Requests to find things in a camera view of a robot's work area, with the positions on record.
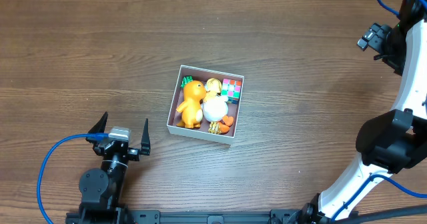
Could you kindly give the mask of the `green round disc toy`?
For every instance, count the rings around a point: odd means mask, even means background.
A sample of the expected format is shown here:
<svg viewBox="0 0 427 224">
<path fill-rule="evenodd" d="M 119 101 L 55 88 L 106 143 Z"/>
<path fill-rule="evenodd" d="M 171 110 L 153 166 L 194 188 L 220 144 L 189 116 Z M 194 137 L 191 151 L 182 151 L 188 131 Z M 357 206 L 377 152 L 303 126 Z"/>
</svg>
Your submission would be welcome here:
<svg viewBox="0 0 427 224">
<path fill-rule="evenodd" d="M 181 81 L 181 88 L 183 89 L 188 83 L 193 81 L 193 77 L 191 75 L 183 76 Z"/>
</svg>

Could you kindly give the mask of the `white box pink interior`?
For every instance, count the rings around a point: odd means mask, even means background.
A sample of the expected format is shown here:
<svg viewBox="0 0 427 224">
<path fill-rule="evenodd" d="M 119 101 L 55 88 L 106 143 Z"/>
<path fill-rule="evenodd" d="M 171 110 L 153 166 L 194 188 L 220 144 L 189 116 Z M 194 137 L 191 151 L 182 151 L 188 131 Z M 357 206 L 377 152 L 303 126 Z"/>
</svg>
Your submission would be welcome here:
<svg viewBox="0 0 427 224">
<path fill-rule="evenodd" d="M 243 84 L 244 84 L 244 76 L 182 65 L 179 68 L 179 75 L 177 78 L 177 83 L 176 83 L 175 91 L 173 94 L 171 107 L 169 110 L 169 117 L 167 119 L 167 128 L 171 134 L 231 145 L 234 142 L 236 127 L 238 123 L 238 115 L 240 110 L 242 92 L 241 92 L 241 97 L 238 104 L 232 104 L 227 102 L 228 115 L 234 117 L 234 124 L 230 127 L 230 130 L 228 133 L 226 134 L 209 133 L 208 132 L 209 122 L 205 119 L 204 116 L 203 116 L 203 119 L 201 120 L 200 128 L 187 129 L 185 127 L 178 127 L 177 124 L 181 120 L 181 113 L 178 113 L 176 109 L 179 106 L 179 104 L 183 102 L 183 89 L 181 88 L 181 81 L 183 76 L 187 76 L 187 75 L 191 75 L 194 81 L 201 81 L 204 86 L 207 80 L 210 78 L 219 79 L 221 83 L 223 82 L 224 79 L 238 80 L 242 82 L 242 91 L 243 91 Z"/>
</svg>

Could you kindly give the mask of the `orange toy dinosaur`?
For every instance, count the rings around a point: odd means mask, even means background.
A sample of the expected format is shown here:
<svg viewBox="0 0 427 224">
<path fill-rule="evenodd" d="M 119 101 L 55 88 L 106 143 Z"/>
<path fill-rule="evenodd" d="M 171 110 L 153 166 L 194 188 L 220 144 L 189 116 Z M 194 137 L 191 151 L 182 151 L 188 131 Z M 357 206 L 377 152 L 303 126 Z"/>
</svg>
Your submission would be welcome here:
<svg viewBox="0 0 427 224">
<path fill-rule="evenodd" d="M 179 104 L 176 111 L 181 113 L 178 127 L 187 129 L 200 128 L 203 119 L 201 101 L 206 96 L 206 90 L 201 81 L 191 81 L 183 88 L 183 102 Z"/>
</svg>

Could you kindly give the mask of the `multicoloured puzzle cube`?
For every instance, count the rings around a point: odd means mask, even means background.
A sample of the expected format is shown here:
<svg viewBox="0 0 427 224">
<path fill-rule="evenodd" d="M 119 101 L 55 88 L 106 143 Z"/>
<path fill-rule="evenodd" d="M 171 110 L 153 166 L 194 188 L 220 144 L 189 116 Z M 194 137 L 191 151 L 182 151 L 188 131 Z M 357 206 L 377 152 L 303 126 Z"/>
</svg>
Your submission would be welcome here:
<svg viewBox="0 0 427 224">
<path fill-rule="evenodd" d="M 228 103 L 238 104 L 242 92 L 242 82 L 233 79 L 224 79 L 221 96 L 227 97 Z"/>
</svg>

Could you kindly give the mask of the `white plush duck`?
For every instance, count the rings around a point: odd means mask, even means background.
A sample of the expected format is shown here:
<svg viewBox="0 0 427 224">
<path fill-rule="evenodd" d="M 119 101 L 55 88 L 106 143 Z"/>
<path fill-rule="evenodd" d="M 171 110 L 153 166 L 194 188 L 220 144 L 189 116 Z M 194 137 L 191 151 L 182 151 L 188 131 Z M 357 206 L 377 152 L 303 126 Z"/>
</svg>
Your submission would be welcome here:
<svg viewBox="0 0 427 224">
<path fill-rule="evenodd" d="M 221 134 L 226 134 L 234 124 L 234 117 L 228 115 L 228 98 L 220 95 L 222 83 L 219 79 L 210 78 L 205 88 L 207 93 L 201 105 L 203 116 L 209 124 L 212 121 L 219 122 Z"/>
</svg>

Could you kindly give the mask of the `yellow round disc toy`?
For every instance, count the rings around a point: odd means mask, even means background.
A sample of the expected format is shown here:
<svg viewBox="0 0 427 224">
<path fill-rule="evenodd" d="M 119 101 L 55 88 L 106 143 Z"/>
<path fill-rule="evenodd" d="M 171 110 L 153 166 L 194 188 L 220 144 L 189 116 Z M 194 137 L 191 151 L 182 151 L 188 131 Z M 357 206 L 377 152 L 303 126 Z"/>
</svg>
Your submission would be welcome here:
<svg viewBox="0 0 427 224">
<path fill-rule="evenodd" d="M 213 134 L 221 134 L 221 129 L 220 129 L 220 123 L 217 121 L 212 121 L 209 124 L 209 129 L 208 129 L 209 133 L 213 133 Z"/>
</svg>

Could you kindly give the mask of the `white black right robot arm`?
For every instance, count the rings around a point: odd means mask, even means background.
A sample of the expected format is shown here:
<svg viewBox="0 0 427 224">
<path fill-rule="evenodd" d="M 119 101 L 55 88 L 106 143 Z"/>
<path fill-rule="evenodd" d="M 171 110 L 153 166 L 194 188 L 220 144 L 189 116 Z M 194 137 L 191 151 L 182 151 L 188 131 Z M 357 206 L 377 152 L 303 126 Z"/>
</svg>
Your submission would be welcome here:
<svg viewBox="0 0 427 224">
<path fill-rule="evenodd" d="M 420 199 L 391 176 L 426 158 L 426 0 L 402 0 L 399 11 L 379 3 L 399 20 L 395 27 L 373 24 L 359 39 L 362 50 L 377 52 L 401 76 L 391 109 L 363 124 L 356 138 L 357 154 L 327 190 L 306 203 L 296 223 L 364 223 L 426 213 L 425 205 L 358 215 L 354 207 L 382 181 Z"/>
</svg>

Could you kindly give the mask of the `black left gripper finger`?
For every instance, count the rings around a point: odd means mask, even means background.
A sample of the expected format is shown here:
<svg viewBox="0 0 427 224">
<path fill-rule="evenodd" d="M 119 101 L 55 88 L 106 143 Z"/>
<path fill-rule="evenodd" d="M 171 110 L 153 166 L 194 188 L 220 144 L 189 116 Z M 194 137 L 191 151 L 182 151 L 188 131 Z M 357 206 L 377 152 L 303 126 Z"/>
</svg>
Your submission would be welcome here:
<svg viewBox="0 0 427 224">
<path fill-rule="evenodd" d="M 145 120 L 144 127 L 143 127 L 143 134 L 141 136 L 141 155 L 150 155 L 151 152 L 151 143 L 149 138 L 149 121 L 148 119 Z"/>
<path fill-rule="evenodd" d="M 89 134 L 104 133 L 107 124 L 108 112 L 106 111 L 101 119 L 88 131 Z"/>
</svg>

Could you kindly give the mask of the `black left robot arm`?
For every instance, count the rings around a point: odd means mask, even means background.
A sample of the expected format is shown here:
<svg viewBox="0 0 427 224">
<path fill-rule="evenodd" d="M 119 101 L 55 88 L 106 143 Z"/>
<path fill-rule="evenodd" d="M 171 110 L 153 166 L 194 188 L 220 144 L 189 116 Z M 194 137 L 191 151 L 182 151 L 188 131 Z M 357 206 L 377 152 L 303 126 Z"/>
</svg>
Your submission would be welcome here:
<svg viewBox="0 0 427 224">
<path fill-rule="evenodd" d="M 150 155 L 149 121 L 144 123 L 141 147 L 133 148 L 129 146 L 131 131 L 128 128 L 113 127 L 109 133 L 105 132 L 107 118 L 108 113 L 104 113 L 85 138 L 103 160 L 101 167 L 90 169 L 81 176 L 81 203 L 78 212 L 66 214 L 66 224 L 137 223 L 127 205 L 119 200 L 128 163 L 139 161 L 142 155 Z"/>
</svg>

